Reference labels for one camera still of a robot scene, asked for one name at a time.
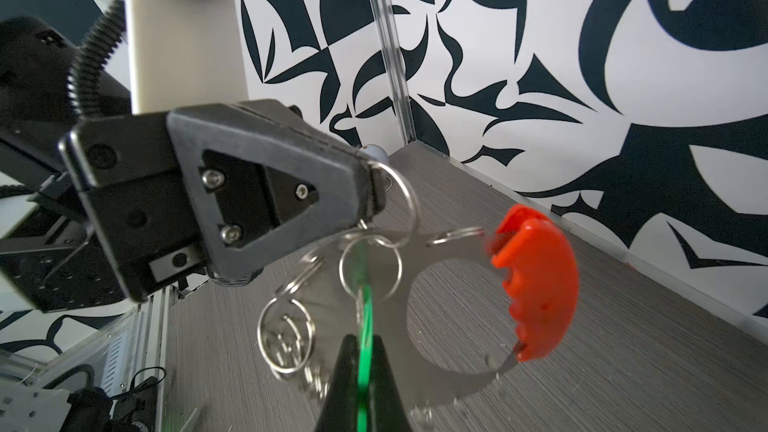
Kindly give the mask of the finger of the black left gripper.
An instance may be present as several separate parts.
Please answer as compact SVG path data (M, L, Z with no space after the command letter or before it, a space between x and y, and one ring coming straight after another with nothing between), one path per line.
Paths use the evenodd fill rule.
M384 209L384 178L368 157L278 101L177 108L166 129L209 272L224 285L247 285Z

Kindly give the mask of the red handled keyring tool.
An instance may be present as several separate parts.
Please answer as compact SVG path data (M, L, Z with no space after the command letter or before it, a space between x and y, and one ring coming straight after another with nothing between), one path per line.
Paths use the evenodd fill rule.
M565 233L532 208L512 207L492 229L423 232L412 185L384 174L406 199L408 226L363 224L310 250L262 309L257 347L322 409L342 340L358 339L355 246L366 245L374 335L411 426L549 355L573 320L579 271Z

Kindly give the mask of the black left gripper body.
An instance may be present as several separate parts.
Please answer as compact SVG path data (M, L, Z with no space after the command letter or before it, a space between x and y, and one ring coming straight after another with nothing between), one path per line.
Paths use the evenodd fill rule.
M181 277L209 272L166 129L173 110L81 119L60 143L106 258L137 301Z

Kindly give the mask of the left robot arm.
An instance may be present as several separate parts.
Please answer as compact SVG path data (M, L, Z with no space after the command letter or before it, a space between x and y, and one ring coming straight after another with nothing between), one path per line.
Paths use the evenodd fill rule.
M1 170L41 211L2 241L1 269L38 310L142 302L194 273L245 286L385 208L362 152L275 100L134 115L102 74L79 117L75 54L35 17L1 25Z

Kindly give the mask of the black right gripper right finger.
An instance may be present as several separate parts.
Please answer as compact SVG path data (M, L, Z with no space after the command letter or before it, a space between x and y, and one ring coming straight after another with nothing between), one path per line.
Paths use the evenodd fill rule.
M365 388L365 431L411 432L382 338L374 335Z

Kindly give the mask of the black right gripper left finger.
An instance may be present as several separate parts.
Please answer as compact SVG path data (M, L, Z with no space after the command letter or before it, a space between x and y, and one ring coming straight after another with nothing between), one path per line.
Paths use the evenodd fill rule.
M359 344L355 335L342 340L315 432L358 431Z

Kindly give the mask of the key with green tag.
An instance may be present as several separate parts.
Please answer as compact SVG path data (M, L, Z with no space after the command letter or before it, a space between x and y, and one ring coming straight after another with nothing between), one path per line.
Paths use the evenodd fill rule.
M368 272L368 247L356 245L357 268L355 279L359 286L357 296L358 308L358 373L356 392L356 431L368 430L369 386L373 359L373 297Z

